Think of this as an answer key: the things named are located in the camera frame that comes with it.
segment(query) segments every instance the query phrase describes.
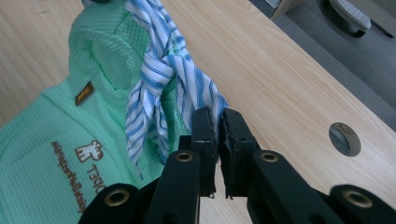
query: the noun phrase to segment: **printed logo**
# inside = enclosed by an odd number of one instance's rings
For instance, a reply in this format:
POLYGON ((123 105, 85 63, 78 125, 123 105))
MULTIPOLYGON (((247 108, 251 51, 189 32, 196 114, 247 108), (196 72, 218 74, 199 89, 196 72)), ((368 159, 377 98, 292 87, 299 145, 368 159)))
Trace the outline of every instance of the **printed logo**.
POLYGON ((103 158, 102 145, 97 140, 93 140, 87 146, 78 147, 75 151, 80 162, 84 162, 89 158, 94 161, 99 161, 103 158))

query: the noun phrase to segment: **embroidered patch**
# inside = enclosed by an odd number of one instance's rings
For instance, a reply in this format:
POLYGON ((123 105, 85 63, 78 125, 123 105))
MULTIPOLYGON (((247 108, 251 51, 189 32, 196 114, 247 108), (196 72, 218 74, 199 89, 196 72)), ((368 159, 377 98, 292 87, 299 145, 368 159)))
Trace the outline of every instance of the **embroidered patch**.
POLYGON ((81 105, 93 93, 93 85, 89 81, 84 89, 76 96, 76 106, 81 105))
POLYGON ((89 158, 92 158, 94 161, 99 161, 103 158, 102 145, 97 140, 93 140, 87 146, 78 147, 75 151, 80 162, 84 162, 89 158))

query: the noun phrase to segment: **blue striped fabric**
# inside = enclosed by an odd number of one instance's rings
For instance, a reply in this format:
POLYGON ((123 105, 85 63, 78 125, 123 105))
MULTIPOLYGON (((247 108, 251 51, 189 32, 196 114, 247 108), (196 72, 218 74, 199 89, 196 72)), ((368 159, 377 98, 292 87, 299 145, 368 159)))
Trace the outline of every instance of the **blue striped fabric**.
POLYGON ((127 106, 128 152, 137 167, 147 137, 155 143, 163 162, 169 155, 167 123, 160 98, 174 76, 177 106, 189 130, 191 113, 208 106, 216 132, 219 115, 228 104, 214 82, 194 65, 184 37, 159 0, 126 0, 125 7, 148 31, 151 40, 144 55, 142 78, 132 89, 127 106))

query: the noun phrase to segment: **metal grommet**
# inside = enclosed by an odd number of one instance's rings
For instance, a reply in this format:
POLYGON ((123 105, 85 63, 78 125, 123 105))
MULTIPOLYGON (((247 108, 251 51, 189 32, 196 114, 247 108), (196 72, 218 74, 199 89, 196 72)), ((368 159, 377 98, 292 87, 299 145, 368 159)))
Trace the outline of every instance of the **metal grommet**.
POLYGON ((268 161, 268 162, 276 162, 277 156, 270 152, 264 152, 264 153, 262 153, 262 160, 268 161))
POLYGON ((105 203, 110 207, 119 206, 129 199, 129 192, 126 189, 113 189, 105 197, 105 203))
POLYGON ((187 152, 182 152, 177 154, 176 158, 178 161, 190 161, 192 160, 192 154, 187 152))
POLYGON ((373 206, 371 199, 356 190, 346 189, 343 191, 343 196, 349 203, 358 207, 369 208, 373 206))

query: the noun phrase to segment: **floor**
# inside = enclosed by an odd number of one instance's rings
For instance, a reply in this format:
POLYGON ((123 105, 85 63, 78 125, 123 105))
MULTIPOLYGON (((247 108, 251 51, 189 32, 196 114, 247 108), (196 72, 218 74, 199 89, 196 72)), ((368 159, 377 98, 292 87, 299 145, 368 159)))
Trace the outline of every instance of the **floor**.
MULTIPOLYGON (((264 0, 250 0, 271 18, 264 0)), ((274 23, 396 132, 396 38, 372 22, 361 38, 323 0, 306 0, 274 23)))

